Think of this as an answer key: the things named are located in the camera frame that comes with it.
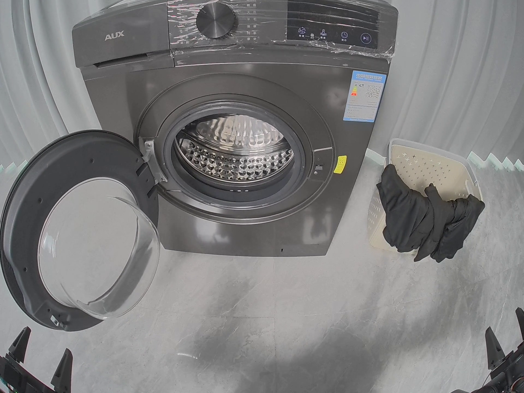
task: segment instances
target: gray floor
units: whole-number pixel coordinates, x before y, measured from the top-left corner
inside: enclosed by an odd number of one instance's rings
[[[521,342],[524,173],[476,171],[486,209],[453,260],[414,263],[370,247],[381,167],[366,159],[327,256],[163,252],[138,307],[80,333],[37,326],[2,282],[0,352],[29,325],[26,367],[49,382],[70,348],[72,393],[478,388],[485,329],[507,352]]]

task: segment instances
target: aux logo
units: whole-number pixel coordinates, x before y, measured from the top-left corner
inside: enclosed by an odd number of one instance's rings
[[[118,38],[120,36],[124,36],[124,31],[123,30],[121,30],[120,32],[114,32],[113,34],[107,34],[105,36],[104,41],[107,41],[108,39],[115,39],[115,38]]]

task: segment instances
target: open door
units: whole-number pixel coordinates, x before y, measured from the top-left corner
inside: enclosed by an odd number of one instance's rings
[[[0,260],[20,308],[79,331],[133,308],[160,253],[158,195],[140,151],[117,134],[62,137],[18,176],[0,219]]]

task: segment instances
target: energy label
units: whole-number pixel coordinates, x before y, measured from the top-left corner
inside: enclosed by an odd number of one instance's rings
[[[375,122],[386,75],[353,71],[344,121]]]

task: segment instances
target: white plastic basket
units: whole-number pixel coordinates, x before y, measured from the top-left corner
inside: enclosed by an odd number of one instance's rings
[[[389,142],[388,158],[384,167],[390,163],[395,166],[398,176],[408,187],[424,196],[424,189],[433,183],[445,201],[467,198],[470,194],[482,200],[475,172],[461,156],[419,142],[394,138]],[[370,244],[384,251],[397,252],[396,247],[390,246],[384,240],[385,227],[386,213],[380,202],[378,189],[375,188],[367,213]]]

